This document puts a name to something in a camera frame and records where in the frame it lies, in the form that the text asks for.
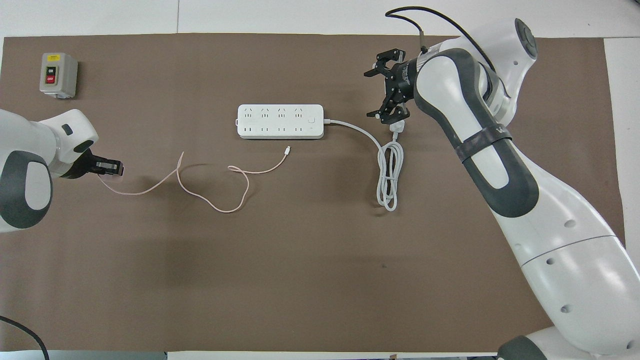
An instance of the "switch box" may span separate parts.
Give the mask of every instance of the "switch box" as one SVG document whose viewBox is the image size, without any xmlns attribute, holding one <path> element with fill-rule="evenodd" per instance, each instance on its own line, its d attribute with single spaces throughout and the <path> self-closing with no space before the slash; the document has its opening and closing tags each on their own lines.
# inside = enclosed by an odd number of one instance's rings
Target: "switch box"
<svg viewBox="0 0 640 360">
<path fill-rule="evenodd" d="M 65 53 L 42 55 L 40 91 L 57 99 L 76 96 L 78 62 Z"/>
</svg>

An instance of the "power strip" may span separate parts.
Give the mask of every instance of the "power strip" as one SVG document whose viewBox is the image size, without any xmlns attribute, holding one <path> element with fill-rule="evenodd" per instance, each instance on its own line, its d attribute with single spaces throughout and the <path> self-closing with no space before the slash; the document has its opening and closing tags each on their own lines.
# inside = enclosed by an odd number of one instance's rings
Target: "power strip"
<svg viewBox="0 0 640 360">
<path fill-rule="evenodd" d="M 243 139 L 320 139 L 324 110 L 316 104 L 244 104 L 238 106 L 236 127 Z"/>
</svg>

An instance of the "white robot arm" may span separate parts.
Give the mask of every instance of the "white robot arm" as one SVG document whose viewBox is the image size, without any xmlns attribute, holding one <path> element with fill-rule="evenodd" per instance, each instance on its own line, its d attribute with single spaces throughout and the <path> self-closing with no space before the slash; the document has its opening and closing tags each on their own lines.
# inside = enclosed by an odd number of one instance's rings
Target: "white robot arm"
<svg viewBox="0 0 640 360">
<path fill-rule="evenodd" d="M 387 15 L 403 10 L 421 9 Z M 398 49 L 379 54 L 365 76 L 385 75 L 387 96 L 368 116 L 400 121 L 414 99 L 440 124 L 553 321 L 503 345 L 500 358 L 639 358 L 640 277 L 625 249 L 589 202 L 524 156 L 506 129 L 538 55 L 531 31 L 510 19 L 476 40 L 447 40 L 408 61 Z"/>
<path fill-rule="evenodd" d="M 40 122 L 0 110 L 0 233 L 27 229 L 49 210 L 51 177 L 122 175 L 122 163 L 94 156 L 98 141 L 79 110 Z"/>
</svg>

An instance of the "socket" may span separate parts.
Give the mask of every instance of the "socket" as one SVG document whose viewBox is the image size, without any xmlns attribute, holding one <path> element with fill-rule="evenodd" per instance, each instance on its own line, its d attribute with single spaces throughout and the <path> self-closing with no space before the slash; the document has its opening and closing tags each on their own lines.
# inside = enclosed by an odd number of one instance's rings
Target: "socket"
<svg viewBox="0 0 640 360">
<path fill-rule="evenodd" d="M 236 127 L 243 139 L 320 139 L 324 110 L 317 104 L 243 104 Z"/>
</svg>

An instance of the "brown mat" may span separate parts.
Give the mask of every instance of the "brown mat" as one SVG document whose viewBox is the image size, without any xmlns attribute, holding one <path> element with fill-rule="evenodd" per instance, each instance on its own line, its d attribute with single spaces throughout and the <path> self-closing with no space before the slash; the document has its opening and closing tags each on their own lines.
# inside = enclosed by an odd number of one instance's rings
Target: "brown mat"
<svg viewBox="0 0 640 360">
<path fill-rule="evenodd" d="M 434 44 L 443 38 L 430 38 Z M 510 131 L 623 234 L 602 39 L 539 39 Z M 322 140 L 243 140 L 243 103 L 322 104 L 382 143 L 381 78 L 362 73 L 416 37 L 179 34 L 7 38 L 0 108 L 42 120 L 78 108 L 136 192 L 93 175 L 54 181 L 49 214 L 0 234 L 0 314 L 63 350 L 480 352 L 550 325 L 487 205 L 435 121 L 413 111 L 399 206 L 375 196 L 375 148 L 345 127 Z M 42 53 L 80 61 L 77 97 L 38 91 Z M 0 350 L 35 348 L 0 327 Z"/>
</svg>

